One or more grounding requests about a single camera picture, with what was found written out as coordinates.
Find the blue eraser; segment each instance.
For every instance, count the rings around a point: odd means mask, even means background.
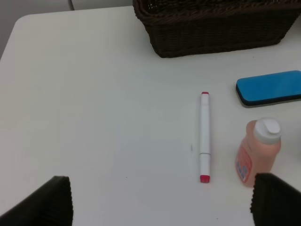
[[[239,79],[236,91],[242,104],[247,107],[299,100],[301,72],[281,72]]]

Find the bottle label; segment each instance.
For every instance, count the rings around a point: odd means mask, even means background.
[[[242,181],[246,182],[251,172],[252,160],[248,152],[246,152],[245,148],[242,146],[240,147],[240,151],[236,157],[236,168]]]

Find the white bottle cap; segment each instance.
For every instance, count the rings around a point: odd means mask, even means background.
[[[266,145],[273,145],[280,140],[281,128],[276,119],[265,117],[259,119],[254,128],[256,139]]]

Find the plastic bottle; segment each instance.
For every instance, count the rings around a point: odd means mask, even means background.
[[[281,148],[281,128],[273,118],[261,118],[246,126],[236,156],[236,170],[247,187],[253,187],[257,173],[270,172]]]

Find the orange bottle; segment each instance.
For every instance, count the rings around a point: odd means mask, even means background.
[[[257,173],[270,172],[281,148],[281,128],[273,118],[261,118],[246,126],[236,156],[236,170],[247,187],[253,187]]]

